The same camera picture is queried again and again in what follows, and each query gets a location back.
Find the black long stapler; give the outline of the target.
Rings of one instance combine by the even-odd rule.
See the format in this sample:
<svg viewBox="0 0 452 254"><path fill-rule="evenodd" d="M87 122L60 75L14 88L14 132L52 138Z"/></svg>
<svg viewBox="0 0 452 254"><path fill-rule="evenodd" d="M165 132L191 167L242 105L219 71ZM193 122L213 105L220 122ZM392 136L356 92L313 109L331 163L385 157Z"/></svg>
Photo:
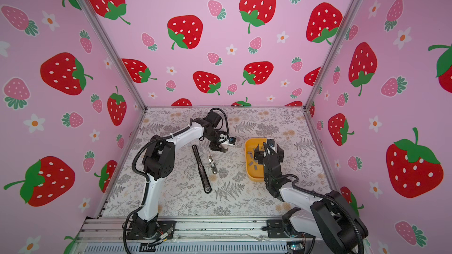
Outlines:
<svg viewBox="0 0 452 254"><path fill-rule="evenodd" d="M199 175L200 175L200 179L201 179L201 183L202 183L202 186L203 186L203 190L204 190L204 192L206 194L210 194L212 192L212 187L210 185L209 178L207 176L205 168L204 168L204 166L202 164L202 161L201 161L200 154L199 154L197 146L193 145L192 146L192 150L193 150L193 153L194 153L194 156L195 156L195 160L197 162L198 172L199 172Z"/></svg>

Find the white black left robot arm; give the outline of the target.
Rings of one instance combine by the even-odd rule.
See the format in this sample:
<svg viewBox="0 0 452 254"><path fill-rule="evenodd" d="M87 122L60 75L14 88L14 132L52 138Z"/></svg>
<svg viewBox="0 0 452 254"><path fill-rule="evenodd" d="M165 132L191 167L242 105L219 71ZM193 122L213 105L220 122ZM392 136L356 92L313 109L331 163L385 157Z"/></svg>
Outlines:
<svg viewBox="0 0 452 254"><path fill-rule="evenodd" d="M159 231L158 224L158 201L164 180L174 170L177 151L195 140L205 139L212 151L225 153L235 145L236 138L230 135L227 115L222 109L213 108L204 118L191 118L186 127L168 136L154 135L137 152L131 168L145 178L145 187L139 207L123 223L124 243L139 237L153 239L156 245L168 236Z"/></svg>

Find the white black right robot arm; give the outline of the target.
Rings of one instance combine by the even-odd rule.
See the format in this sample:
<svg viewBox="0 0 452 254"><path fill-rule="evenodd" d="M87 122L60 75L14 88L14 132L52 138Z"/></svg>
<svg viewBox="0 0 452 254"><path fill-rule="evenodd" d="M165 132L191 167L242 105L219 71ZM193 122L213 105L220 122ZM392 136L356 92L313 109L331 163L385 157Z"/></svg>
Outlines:
<svg viewBox="0 0 452 254"><path fill-rule="evenodd" d="M254 160L263 166L269 194L295 207L282 216L281 226L264 229L288 237L308 234L313 239L320 238L335 254L364 254L368 229L346 199L335 190L323 195L299 187L299 177L282 173L284 150L269 142L254 149Z"/></svg>

